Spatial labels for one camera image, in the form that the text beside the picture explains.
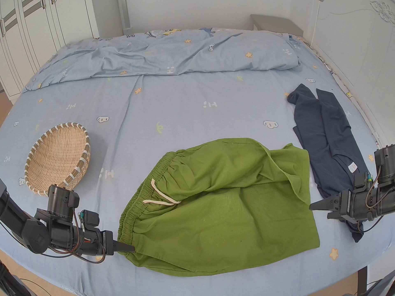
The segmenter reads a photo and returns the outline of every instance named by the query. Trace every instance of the nightstand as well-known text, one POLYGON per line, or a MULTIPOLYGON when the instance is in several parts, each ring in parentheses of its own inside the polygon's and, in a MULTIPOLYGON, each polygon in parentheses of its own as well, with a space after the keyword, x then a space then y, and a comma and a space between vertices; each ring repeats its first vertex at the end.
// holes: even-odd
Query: nightstand
POLYGON ((287 18, 258 14, 252 14, 251 18, 254 22, 254 31, 271 31, 303 36, 301 28, 287 18))

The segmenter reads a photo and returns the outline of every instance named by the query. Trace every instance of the white wardrobe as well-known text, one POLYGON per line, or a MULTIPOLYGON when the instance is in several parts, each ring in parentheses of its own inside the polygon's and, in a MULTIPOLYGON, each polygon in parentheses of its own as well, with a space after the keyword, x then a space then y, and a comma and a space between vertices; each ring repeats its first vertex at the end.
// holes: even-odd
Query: white wardrobe
POLYGON ((0 0, 0 83, 14 103, 65 44, 120 35, 117 0, 0 0))

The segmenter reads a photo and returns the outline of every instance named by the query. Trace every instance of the light blue bed sheet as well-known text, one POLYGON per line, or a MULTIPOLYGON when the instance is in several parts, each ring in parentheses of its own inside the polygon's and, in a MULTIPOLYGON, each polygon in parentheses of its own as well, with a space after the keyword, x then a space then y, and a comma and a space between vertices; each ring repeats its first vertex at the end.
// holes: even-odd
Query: light blue bed sheet
MULTIPOLYGON (((84 41, 86 49, 79 53, 71 46, 69 56, 62 49, 61 56, 58 54, 32 78, 27 86, 32 91, 21 95, 0 129, 0 177, 13 200, 31 215, 36 208, 47 207, 46 197, 33 194, 24 185, 27 155, 44 131, 63 122, 78 122, 88 130, 92 147, 89 169, 75 188, 81 198, 79 210, 99 213, 101 230, 113 231, 116 238, 126 204, 168 151, 227 137, 250 137, 269 149, 290 142, 301 147, 292 129, 294 105, 285 96, 300 83, 313 93, 319 88, 335 94, 369 170, 375 173, 369 155, 376 144, 368 126, 307 46, 288 39, 288 35, 269 33, 278 42, 273 44, 262 42, 268 37, 263 32, 213 31, 124 36, 113 41, 119 44, 113 52, 105 47, 109 42, 105 40, 84 41), (243 42, 232 45, 229 40, 237 37, 243 37, 243 42), (145 45, 120 55, 122 45, 130 47, 133 38, 136 44, 145 45), (199 61, 188 52, 182 53, 185 60, 177 61, 179 50, 189 46, 200 56, 199 61), (144 54, 151 52, 147 50, 150 47, 152 52, 159 52, 151 62, 147 61, 151 53, 144 54), (273 63, 263 56, 265 47, 275 56, 274 66, 285 70, 271 69, 273 63), (225 54, 229 60, 222 61, 225 54), (216 59, 210 61, 210 55, 216 59), (202 66, 210 72, 199 70, 202 66)), ((310 176, 314 202, 321 196, 312 173, 310 176)), ((304 296, 363 268, 394 240, 395 214, 386 216, 358 244, 343 223, 327 220, 326 212, 314 212, 314 217, 321 241, 318 249, 259 268, 215 276, 172 277, 137 268, 117 253, 98 265, 74 257, 50 259, 19 246, 2 228, 0 249, 33 273, 77 295, 304 296), (333 248, 338 251, 336 260, 329 256, 333 248)))

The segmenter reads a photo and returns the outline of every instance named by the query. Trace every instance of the white headboard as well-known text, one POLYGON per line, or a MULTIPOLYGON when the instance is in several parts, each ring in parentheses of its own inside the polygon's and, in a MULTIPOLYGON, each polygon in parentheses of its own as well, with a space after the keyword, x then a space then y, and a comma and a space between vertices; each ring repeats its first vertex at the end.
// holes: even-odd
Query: white headboard
POLYGON ((395 143, 395 0, 313 0, 304 37, 356 99, 379 144, 395 143))

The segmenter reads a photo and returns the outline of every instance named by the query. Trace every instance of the wicker basket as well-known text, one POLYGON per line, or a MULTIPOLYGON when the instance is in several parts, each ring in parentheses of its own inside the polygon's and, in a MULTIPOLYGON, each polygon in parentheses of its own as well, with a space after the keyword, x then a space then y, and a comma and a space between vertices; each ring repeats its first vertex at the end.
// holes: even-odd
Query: wicker basket
POLYGON ((83 178, 91 158, 86 129, 77 123, 51 128, 33 145, 25 165, 26 185, 38 195, 47 195, 56 184, 72 190, 83 178))

